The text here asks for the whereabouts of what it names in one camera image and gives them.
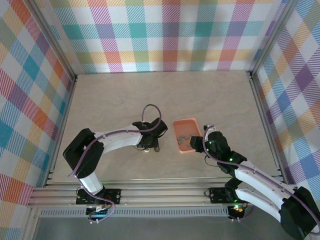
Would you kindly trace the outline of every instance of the marble floor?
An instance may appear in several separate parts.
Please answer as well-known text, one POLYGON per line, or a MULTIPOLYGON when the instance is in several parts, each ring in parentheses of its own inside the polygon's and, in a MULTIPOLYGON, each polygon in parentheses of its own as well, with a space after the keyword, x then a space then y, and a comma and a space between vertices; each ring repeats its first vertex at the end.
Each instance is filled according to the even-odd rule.
MULTIPOLYGON (((132 146, 104 154, 95 170, 102 181, 226 177, 204 162, 204 153, 181 154, 173 122, 196 118, 200 129, 215 124, 232 150, 261 170, 276 174, 254 96, 244 71, 181 71, 80 75, 56 161, 53 181, 74 181, 62 152, 84 128, 93 132, 124 128, 141 120, 146 104, 156 104, 168 126, 159 139, 160 152, 138 151, 132 146)), ((145 119, 153 121, 152 107, 145 119)))

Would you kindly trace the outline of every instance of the metal extrusion bar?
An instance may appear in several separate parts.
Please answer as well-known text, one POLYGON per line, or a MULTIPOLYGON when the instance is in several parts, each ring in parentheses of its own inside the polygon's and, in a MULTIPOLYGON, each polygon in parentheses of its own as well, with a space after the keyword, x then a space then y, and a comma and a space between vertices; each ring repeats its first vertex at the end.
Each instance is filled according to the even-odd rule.
POLYGON ((76 80, 76 73, 72 69, 66 55, 64 54, 63 50, 61 49, 54 33, 52 32, 51 28, 49 27, 45 17, 43 16, 41 10, 39 9, 38 5, 34 2, 34 0, 24 0, 25 5, 28 7, 29 11, 31 12, 32 16, 34 17, 35 21, 38 23, 41 32, 45 36, 46 40, 48 41, 49 45, 53 49, 54 53, 56 54, 57 58, 59 59, 60 63, 62 64, 63 68, 68 72, 70 78, 75 81, 76 80))
POLYGON ((248 72, 247 74, 248 74, 249 83, 250 83, 250 86, 251 86, 251 89, 252 89, 252 93, 253 93, 253 96, 254 96, 254 100, 255 100, 255 103, 256 103, 256 106, 258 108, 258 112, 259 112, 259 115, 260 115, 260 118, 261 118, 261 121, 262 121, 263 129, 264 129, 267 141, 268 141, 269 146, 270 146, 270 150, 271 150, 271 153, 272 153, 272 156, 273 156, 274 163, 275 163, 276 167, 279 168, 279 170, 281 171, 283 181, 286 184, 288 184, 289 183, 289 179, 288 179, 288 176, 286 175, 284 166, 283 166, 283 164, 281 162, 280 155, 279 155, 276 143, 275 143, 273 135, 272 135, 271 127, 270 127, 270 124, 268 122, 266 111, 265 111, 264 106, 262 104, 262 100, 261 100, 261 97, 260 97, 260 94, 259 94, 259 90, 258 90, 257 84, 256 84, 255 80, 252 79, 251 73, 248 72))
POLYGON ((273 27, 273 30, 272 30, 270 37, 265 45, 265 48, 261 52, 260 56, 258 57, 258 59, 256 61, 255 66, 253 67, 253 70, 252 70, 253 76, 258 74, 259 69, 265 63, 268 55, 271 52, 271 49, 275 45, 275 42, 278 40, 278 37, 280 36, 282 30, 284 29, 288 19, 290 18, 292 12, 294 11, 294 9, 298 5, 298 3, 299 3, 299 0, 287 0, 286 5, 285 5, 280 17, 278 18, 278 20, 276 21, 276 23, 273 27))
MULTIPOLYGON (((126 207, 116 208, 112 217, 159 218, 159 217, 227 217, 227 206, 200 207, 126 207)), ((86 207, 45 207, 39 218, 86 218, 86 207)))
MULTIPOLYGON (((204 207, 214 206, 204 195, 208 188, 221 188, 230 178, 185 178, 114 181, 105 184, 109 189, 121 189, 122 207, 204 207)), ((78 183, 47 184, 34 188, 29 207, 83 207, 76 205, 78 183)))
POLYGON ((38 219, 41 213, 41 209, 37 207, 26 209, 25 216, 23 218, 24 226, 21 228, 18 240, 32 240, 37 229, 38 219))
POLYGON ((72 83, 71 88, 70 88, 70 96, 69 96, 68 102, 67 102, 66 107, 65 107, 64 115, 63 115, 63 118, 62 118, 62 121, 61 121, 61 125, 60 125, 60 128, 59 128, 58 135, 57 135, 57 140, 55 142, 53 154, 51 155, 51 157, 49 159, 48 167, 45 170, 45 176, 46 177, 43 179, 43 182, 42 182, 42 186, 43 187, 46 186, 46 182, 50 178, 49 174, 52 173, 53 169, 55 168, 56 162, 57 162, 57 157, 58 157, 58 153, 59 153, 62 137, 64 135, 64 131, 65 131, 66 123, 67 123, 67 118, 68 118, 69 110, 70 110, 70 107, 71 107, 71 102, 72 102, 72 99, 74 97, 76 84, 77 84, 77 82, 74 81, 72 83))

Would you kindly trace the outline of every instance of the black mounting bracket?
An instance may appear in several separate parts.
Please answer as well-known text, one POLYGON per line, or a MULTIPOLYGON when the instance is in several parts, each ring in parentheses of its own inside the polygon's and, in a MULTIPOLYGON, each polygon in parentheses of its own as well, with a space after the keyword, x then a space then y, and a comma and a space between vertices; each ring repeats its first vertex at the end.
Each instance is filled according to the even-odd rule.
POLYGON ((210 198, 210 203, 212 204, 225 204, 225 203, 237 203, 237 204, 246 204, 246 201, 240 199, 232 200, 226 194, 225 187, 211 187, 208 189, 210 198))
MULTIPOLYGON (((106 204, 105 201, 96 199, 89 194, 86 193, 84 189, 79 189, 76 192, 76 205, 104 205, 106 204)), ((98 197, 104 198, 111 200, 114 202, 114 204, 118 205, 120 204, 120 199, 121 199, 121 189, 107 189, 104 188, 100 192, 96 194, 98 197)))
POLYGON ((228 212, 229 215, 232 216, 233 218, 239 218, 242 219, 245 216, 245 212, 247 209, 243 210, 243 211, 237 211, 236 209, 234 209, 232 206, 228 206, 228 212))

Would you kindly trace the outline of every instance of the plaid fabric backdrop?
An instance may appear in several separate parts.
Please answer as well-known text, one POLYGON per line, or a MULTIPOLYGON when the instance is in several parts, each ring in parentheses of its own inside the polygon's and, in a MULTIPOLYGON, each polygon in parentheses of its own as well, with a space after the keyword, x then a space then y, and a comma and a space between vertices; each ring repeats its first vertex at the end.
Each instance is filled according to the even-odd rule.
POLYGON ((291 182, 320 201, 320 0, 299 1, 258 78, 291 182))
POLYGON ((0 239, 44 179, 71 82, 22 0, 0 0, 0 239))
POLYGON ((70 61, 86 74, 249 69, 284 2, 38 0, 70 61))
POLYGON ((254 58, 253 58, 253 61, 250 65, 250 68, 249 70, 252 71, 256 65, 256 62, 257 62, 257 59, 260 57, 260 54, 261 52, 263 51, 263 49, 266 47, 267 45, 267 41, 270 37, 270 34, 272 33, 272 31, 274 30, 274 27, 275 27, 275 24, 277 22, 277 20, 279 19, 283 9, 285 8, 286 6, 286 3, 287 3, 288 0, 281 0, 281 3, 279 5, 279 7, 277 8, 276 10, 276 13, 275 15, 273 16, 273 19, 267 29, 267 31, 265 32, 265 35, 259 45, 259 49, 256 51, 255 55, 254 55, 254 58))

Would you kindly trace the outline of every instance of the cable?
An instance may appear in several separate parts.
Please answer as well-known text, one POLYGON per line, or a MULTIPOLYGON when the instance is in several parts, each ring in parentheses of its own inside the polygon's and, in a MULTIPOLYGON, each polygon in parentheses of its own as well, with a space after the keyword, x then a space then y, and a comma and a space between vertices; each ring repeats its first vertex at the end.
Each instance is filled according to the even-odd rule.
POLYGON ((98 141, 98 140, 100 140, 100 139, 102 139, 102 138, 106 138, 106 137, 108 137, 108 136, 111 136, 111 135, 113 135, 113 134, 119 134, 119 133, 146 133, 146 132, 151 132, 151 131, 155 130, 155 129, 160 125, 161 119, 162 119, 161 111, 160 111, 160 109, 159 109, 156 105, 154 105, 154 104, 147 104, 147 105, 143 108, 143 110, 142 110, 141 118, 142 118, 142 122, 143 122, 145 110, 146 110, 146 108, 149 107, 149 106, 155 107, 155 108, 158 110, 158 112, 159 112, 159 121, 158 121, 158 123, 157 123, 154 127, 150 128, 150 129, 145 129, 145 130, 126 130, 126 129, 122 129, 122 130, 111 131, 111 132, 108 132, 108 133, 103 134, 103 135, 101 135, 101 136, 98 136, 96 139, 94 139, 92 142, 90 142, 89 145, 86 147, 86 149, 85 149, 84 152, 82 153, 82 155, 81 155, 81 157, 80 157, 77 165, 75 166, 75 168, 73 169, 73 171, 68 175, 68 178, 70 178, 70 177, 72 177, 72 176, 74 176, 74 175, 76 174, 76 172, 77 172, 77 170, 79 169, 82 161, 84 160, 84 157, 85 157, 85 155, 87 154, 88 150, 91 148, 91 146, 92 146, 96 141, 98 141))
POLYGON ((132 147, 134 147, 134 148, 137 149, 138 151, 144 151, 144 150, 146 150, 146 148, 139 149, 139 148, 137 148, 137 147, 135 147, 135 146, 132 146, 132 147))
MULTIPOLYGON (((237 166, 238 168, 242 168, 242 169, 245 169, 245 170, 248 170, 250 171, 251 173, 255 173, 257 174, 259 177, 263 178, 265 181, 267 181, 268 183, 274 185, 275 187, 281 189, 283 192, 285 192, 286 194, 290 195, 291 197, 293 197, 296 201, 298 201, 298 203, 300 203, 306 210, 307 212, 312 216, 312 218, 314 219, 314 221, 316 222, 317 226, 319 227, 320 229, 320 221, 319 219, 317 218, 317 216, 310 210, 310 208, 303 202, 301 201, 297 196, 295 196, 293 193, 291 193, 290 191, 288 191, 287 189, 285 189, 283 186, 281 186, 280 184, 278 184, 277 182, 273 181, 272 179, 266 177, 264 174, 262 174, 261 172, 257 171, 257 170, 254 170, 253 168, 251 167, 248 167, 248 166, 244 166, 244 165, 241 165, 241 164, 238 164, 238 163, 234 163, 234 162, 228 162, 228 161, 222 161, 222 160, 218 160, 216 159, 215 157, 213 157, 208 151, 207 151, 207 148, 206 148, 206 142, 205 142, 205 139, 206 139, 206 136, 207 136, 207 132, 208 130, 214 128, 214 125, 211 125, 209 126, 205 131, 204 131, 204 134, 203 134, 203 140, 202 140, 202 145, 203 145, 203 149, 204 149, 204 152, 208 155, 208 157, 210 157, 211 159, 215 160, 216 162, 218 163, 221 163, 221 164, 229 164, 229 165, 233 165, 233 166, 237 166)), ((310 232, 311 235, 316 235, 316 236, 320 236, 320 231, 319 232, 310 232)))
POLYGON ((211 167, 216 167, 216 168, 219 167, 219 166, 216 166, 216 165, 210 165, 210 164, 208 164, 208 163, 207 163, 207 160, 206 160, 207 157, 208 157, 207 155, 205 155, 205 157, 204 157, 204 162, 205 162, 205 164, 207 164, 207 165, 209 165, 209 166, 211 166, 211 167))
MULTIPOLYGON (((108 133, 106 133, 106 134, 103 134, 103 135, 97 137, 97 138, 94 139, 92 142, 90 142, 90 144, 86 147, 86 149, 85 149, 84 152, 82 153, 82 155, 81 155, 81 157, 80 157, 77 165, 75 166, 75 168, 73 169, 73 171, 69 174, 68 178, 70 178, 70 177, 72 177, 72 176, 75 176, 77 170, 79 169, 82 161, 83 161, 84 158, 85 158, 85 155, 87 154, 88 150, 91 148, 91 146, 92 146, 96 141, 98 141, 98 140, 100 140, 100 139, 102 139, 102 138, 106 138, 106 137, 108 137, 108 136, 110 136, 110 135, 113 135, 113 134, 119 134, 119 133, 145 133, 145 132, 151 132, 151 131, 155 130, 155 129, 160 125, 161 120, 162 120, 161 111, 160 111, 160 109, 159 109, 156 105, 154 105, 154 104, 147 104, 147 105, 143 108, 143 110, 142 110, 141 119, 142 119, 142 122, 143 122, 143 121, 144 121, 145 110, 146 110, 146 108, 149 107, 149 106, 155 107, 155 108, 157 109, 157 111, 159 112, 159 121, 158 121, 158 123, 157 123, 154 127, 150 128, 150 129, 145 129, 145 130, 126 130, 126 129, 116 130, 116 131, 108 132, 108 133)), ((95 198, 95 199, 98 199, 98 200, 101 200, 101 201, 105 201, 105 202, 107 202, 107 203, 110 203, 110 204, 112 205, 112 210, 111 210, 111 212, 110 212, 108 215, 106 215, 105 217, 103 217, 103 218, 101 218, 101 219, 99 219, 99 220, 96 220, 96 223, 100 223, 101 221, 109 218, 109 217, 114 213, 114 211, 115 211, 115 209, 116 209, 115 203, 114 203, 113 201, 109 200, 109 199, 106 199, 106 198, 102 198, 102 197, 93 195, 91 192, 88 191, 88 189, 82 184, 82 182, 81 182, 78 178, 77 178, 77 180, 78 180, 78 182, 80 183, 81 187, 85 190, 85 192, 86 192, 88 195, 90 195, 91 197, 93 197, 93 198, 95 198)))
MULTIPOLYGON (((109 200, 109 199, 106 199, 106 198, 103 198, 103 197, 99 197, 99 196, 93 195, 93 194, 92 194, 91 192, 89 192, 88 189, 82 184, 82 182, 80 181, 80 179, 77 178, 77 180, 78 180, 78 182, 80 183, 81 188, 83 188, 83 189, 85 190, 85 192, 86 192, 89 196, 91 196, 91 197, 93 197, 93 198, 95 198, 95 199, 101 200, 101 201, 105 201, 105 202, 110 203, 110 204, 112 205, 112 210, 111 210, 111 212, 110 212, 108 215, 104 216, 103 218, 101 218, 101 219, 99 219, 99 220, 97 219, 95 222, 98 224, 98 223, 102 222, 103 220, 109 218, 109 217, 114 213, 114 211, 115 211, 115 209, 116 209, 115 203, 114 203, 113 201, 109 200)), ((89 220, 90 220, 91 223, 94 222, 94 221, 91 219, 91 215, 90 215, 90 214, 89 214, 89 220)))
POLYGON ((220 195, 222 195, 222 196, 226 196, 226 193, 225 193, 225 192, 220 191, 220 190, 218 190, 218 189, 215 189, 214 187, 209 187, 209 188, 203 193, 207 198, 210 198, 210 196, 207 195, 207 192, 210 191, 210 190, 213 191, 213 192, 216 192, 216 193, 218 193, 218 194, 220 194, 220 195))
POLYGON ((81 186, 76 189, 75 194, 76 194, 78 197, 81 197, 81 196, 78 194, 79 189, 81 189, 81 186))
POLYGON ((164 130, 164 132, 163 132, 160 136, 158 136, 157 139, 159 139, 159 138, 161 138, 163 135, 165 135, 165 133, 167 132, 167 130, 168 130, 168 129, 164 130))

